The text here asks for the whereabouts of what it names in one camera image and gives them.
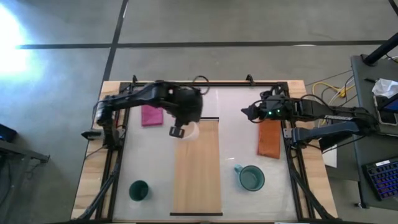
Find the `white paper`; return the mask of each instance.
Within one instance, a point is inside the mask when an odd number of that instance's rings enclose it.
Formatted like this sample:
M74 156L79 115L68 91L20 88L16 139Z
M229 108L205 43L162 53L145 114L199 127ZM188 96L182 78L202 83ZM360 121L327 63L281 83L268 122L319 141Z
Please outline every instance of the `white paper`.
M337 168L337 145L334 145L331 148L332 150L322 154L323 162L326 166Z
M372 89L375 96L386 96L388 98L398 93L398 82L380 78Z

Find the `wooden cutting board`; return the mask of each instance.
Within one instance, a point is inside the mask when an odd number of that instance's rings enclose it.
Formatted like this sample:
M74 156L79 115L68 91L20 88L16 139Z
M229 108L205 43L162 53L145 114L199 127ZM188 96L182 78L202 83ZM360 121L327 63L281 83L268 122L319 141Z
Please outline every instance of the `wooden cutting board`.
M218 121L200 121L193 141L177 140L172 213L221 213Z
M280 157L280 121L265 120L259 124L259 147L257 154L274 159Z

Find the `orange cloth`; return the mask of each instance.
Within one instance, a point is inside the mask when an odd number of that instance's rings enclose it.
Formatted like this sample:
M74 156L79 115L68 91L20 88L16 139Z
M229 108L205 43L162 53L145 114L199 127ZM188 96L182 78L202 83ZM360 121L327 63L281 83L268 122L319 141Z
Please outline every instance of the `orange cloth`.
M259 124L257 155L280 158L280 121L265 120Z

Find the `white object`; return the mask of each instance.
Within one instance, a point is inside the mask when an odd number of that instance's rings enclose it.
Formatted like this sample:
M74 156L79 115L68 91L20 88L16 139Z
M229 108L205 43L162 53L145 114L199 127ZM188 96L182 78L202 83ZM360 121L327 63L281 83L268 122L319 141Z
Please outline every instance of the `white object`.
M386 96L390 98L398 93L398 82L380 78L372 89L375 96Z
M337 168L337 145L331 147L330 151L322 154L326 166Z
M183 125L181 128L185 130L185 136L180 140L192 141L199 137L200 131L196 122L189 122L188 125Z
M376 164L376 166L383 166L383 165L386 165L386 164L389 164L389 163L390 163L390 161L382 161L382 162L378 162Z

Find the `teal mug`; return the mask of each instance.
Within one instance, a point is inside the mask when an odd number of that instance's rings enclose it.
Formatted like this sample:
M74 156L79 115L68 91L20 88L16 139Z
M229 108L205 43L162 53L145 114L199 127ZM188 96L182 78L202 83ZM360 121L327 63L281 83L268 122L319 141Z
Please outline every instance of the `teal mug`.
M260 168L252 165L246 167L235 165L234 170L239 175L239 181L246 190L258 191L264 186L266 178Z
M143 180L137 180L130 185L129 195L131 200L139 202L148 195L148 184Z

